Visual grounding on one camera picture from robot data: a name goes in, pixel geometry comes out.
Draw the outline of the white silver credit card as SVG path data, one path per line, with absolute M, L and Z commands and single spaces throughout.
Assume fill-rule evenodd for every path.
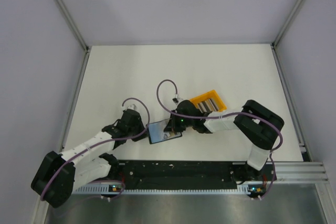
M 178 138 L 178 137 L 181 137 L 181 133 L 163 132 L 162 134 L 163 141 L 171 140 L 171 139 Z

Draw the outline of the black leather card holder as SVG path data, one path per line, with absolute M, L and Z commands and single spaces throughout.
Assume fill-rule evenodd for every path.
M 183 136 L 182 133 L 164 132 L 164 129 L 168 125 L 169 121 L 169 119 L 165 119 L 149 124 L 148 133 L 150 144 L 158 144 Z

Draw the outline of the yellow plastic bin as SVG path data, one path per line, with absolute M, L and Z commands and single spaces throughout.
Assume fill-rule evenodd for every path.
M 197 104 L 200 103 L 201 101 L 205 101 L 207 99 L 212 98 L 217 106 L 219 107 L 219 111 L 217 112 L 222 112 L 225 111 L 227 109 L 226 105 L 224 104 L 224 102 L 222 101 L 222 99 L 220 98 L 220 96 L 217 94 L 217 92 L 215 90 L 211 90 L 209 92 L 206 92 L 204 94 L 201 94 L 197 97 L 194 97 L 192 99 L 190 99 L 190 101 L 197 107 Z

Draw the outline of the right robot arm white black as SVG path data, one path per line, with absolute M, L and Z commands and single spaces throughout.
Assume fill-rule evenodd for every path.
M 171 111 L 164 132 L 182 133 L 188 127 L 200 134 L 212 134 L 224 130 L 240 130 L 252 143 L 245 166 L 245 174 L 252 180 L 264 174 L 264 165 L 276 139 L 284 126 L 284 120 L 255 100 L 248 100 L 237 111 L 202 111 L 190 100 L 177 102 Z

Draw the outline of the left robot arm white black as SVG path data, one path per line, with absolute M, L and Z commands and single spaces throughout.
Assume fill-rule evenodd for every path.
M 127 108 L 120 119 L 84 143 L 61 153 L 46 154 L 30 187 L 42 200 L 58 208 L 79 187 L 99 178 L 116 179 L 118 161 L 110 152 L 129 139 L 137 142 L 146 136 L 139 112 Z

